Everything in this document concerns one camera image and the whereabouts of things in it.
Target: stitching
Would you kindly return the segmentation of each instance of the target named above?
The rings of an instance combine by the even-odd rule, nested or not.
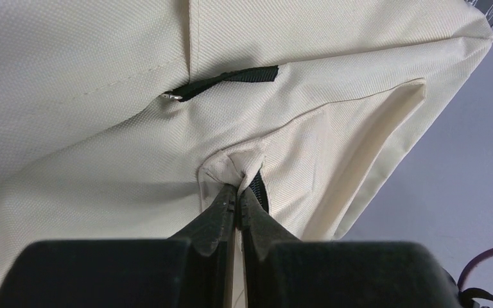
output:
[[[160,65],[158,65],[156,67],[152,67],[151,69],[148,69],[147,71],[141,71],[141,72],[135,73],[135,74],[133,74],[131,76],[128,76],[126,78],[123,78],[123,79],[116,80],[116,81],[113,81],[111,83],[108,83],[108,84],[106,84],[106,85],[104,85],[102,87],[95,88],[95,89],[93,89],[91,91],[85,92],[85,93],[80,94],[80,95],[77,95],[77,96],[73,96],[72,98],[66,99],[61,104],[67,103],[67,102],[70,102],[70,101],[74,101],[75,99],[78,99],[78,98],[81,98],[81,97],[84,97],[84,96],[88,96],[88,95],[93,94],[93,93],[95,93],[95,92],[97,92],[99,90],[111,88],[111,87],[113,87],[113,86],[115,86],[115,85],[117,85],[119,83],[122,83],[122,82],[127,81],[127,80],[131,80],[132,78],[135,78],[135,77],[138,77],[138,76],[142,76],[142,75],[148,74],[150,72],[153,72],[156,69],[160,69],[160,68],[162,68],[162,67],[170,64],[171,62],[177,61],[179,58],[182,58],[182,55],[176,56],[176,57],[172,58],[171,60],[169,60],[169,61],[167,61],[167,62],[165,62],[163,64],[160,64]]]
[[[196,60],[196,77],[199,75],[199,50],[200,50],[200,47],[199,47],[199,45],[200,45],[199,28],[201,26],[201,22],[200,22],[201,17],[200,17],[200,13],[199,13],[201,11],[201,6],[199,4],[199,1],[200,0],[197,0],[197,46],[196,46],[197,47],[197,51],[196,51],[196,54],[197,54],[196,55],[196,58],[197,58],[197,60]]]
[[[14,120],[12,122],[9,122],[9,123],[6,123],[5,125],[0,126],[0,130],[2,130],[3,128],[6,128],[6,127],[10,127],[12,125],[16,125],[17,123],[24,122],[27,119],[31,119],[32,117],[35,117],[37,115],[39,116],[39,115],[45,114],[45,113],[49,112],[51,110],[51,108],[53,106],[55,106],[55,105],[64,105],[64,104],[70,103],[70,102],[72,102],[72,101],[74,101],[76,99],[84,98],[84,97],[86,97],[86,96],[88,96],[90,94],[94,94],[96,92],[99,92],[100,90],[109,89],[109,88],[111,88],[111,87],[113,87],[115,85],[118,85],[118,84],[120,84],[120,83],[122,83],[124,81],[128,81],[128,80],[131,80],[131,79],[133,79],[135,77],[142,76],[142,75],[145,75],[145,74],[148,74],[148,73],[152,73],[152,72],[154,72],[157,69],[160,69],[160,68],[162,68],[162,67],[164,67],[166,65],[169,65],[171,62],[175,62],[175,61],[179,60],[180,58],[182,58],[182,55],[177,56],[177,57],[175,57],[175,58],[173,58],[173,59],[171,59],[171,60],[169,60],[169,61],[167,61],[167,62],[165,62],[165,63],[163,63],[161,65],[159,65],[159,66],[156,66],[154,68],[148,69],[147,71],[141,71],[141,72],[138,72],[136,74],[133,74],[133,75],[131,75],[129,77],[126,77],[126,78],[124,78],[122,80],[113,81],[111,83],[108,83],[108,84],[100,87],[100,88],[95,88],[92,91],[88,91],[88,92],[85,92],[83,94],[80,94],[80,95],[77,95],[77,96],[73,96],[72,98],[69,98],[69,99],[66,99],[66,100],[63,100],[63,101],[57,101],[57,102],[55,102],[53,104],[45,104],[43,106],[40,106],[40,107],[36,108],[33,112],[22,116],[20,119]]]
[[[400,83],[400,84],[398,84],[398,85],[396,85],[390,89],[382,90],[381,92],[377,92],[377,93],[365,96],[363,98],[348,99],[345,101],[330,101],[330,102],[324,103],[323,105],[316,107],[315,109],[308,110],[307,112],[304,112],[303,114],[300,114],[300,115],[294,117],[293,119],[291,119],[290,121],[288,121],[287,123],[282,125],[281,127],[277,128],[276,130],[274,130],[274,131],[272,131],[272,132],[268,133],[267,135],[264,135],[260,138],[261,139],[274,138],[283,128],[294,128],[294,127],[302,124],[303,122],[325,112],[325,110],[331,106],[358,103],[358,101],[361,101],[364,99],[374,98],[375,96],[378,96],[380,94],[384,94],[384,93],[389,92],[389,91],[393,91],[393,90],[398,89],[399,87],[402,87],[404,85],[425,85],[425,84],[426,84],[426,81],[424,78],[416,78],[416,79],[413,79],[410,81]]]

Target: gray wall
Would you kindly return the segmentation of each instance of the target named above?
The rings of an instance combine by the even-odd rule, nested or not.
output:
[[[396,239],[424,244],[455,278],[493,247],[493,46],[343,238]],[[493,259],[467,287],[493,293]]]

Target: black strap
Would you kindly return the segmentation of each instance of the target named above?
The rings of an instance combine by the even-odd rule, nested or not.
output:
[[[484,300],[491,300],[493,301],[493,295],[490,294],[489,292],[479,289],[477,287],[471,287],[469,289],[463,290],[463,287],[465,285],[465,282],[467,280],[467,277],[471,273],[471,271],[479,265],[479,263],[483,262],[484,260],[487,260],[488,258],[493,257],[493,248],[487,250],[486,252],[480,253],[477,257],[473,258],[469,263],[464,267],[462,270],[462,273],[460,274],[460,277],[458,278],[458,283],[456,284],[458,286],[458,299],[460,300],[460,304],[464,308],[473,308],[475,307],[475,301],[473,300],[474,298],[482,298]]]
[[[478,287],[470,287],[458,293],[458,299],[462,307],[474,307],[474,298],[482,298],[484,300],[492,300],[493,295]]]
[[[269,82],[275,81],[278,66],[254,67],[251,69],[242,69],[229,73],[223,73],[217,77],[188,83],[175,90],[167,91],[164,94],[178,98],[178,101],[188,101],[194,98],[199,93],[210,89],[212,86],[219,84],[222,81],[238,81],[238,82]]]

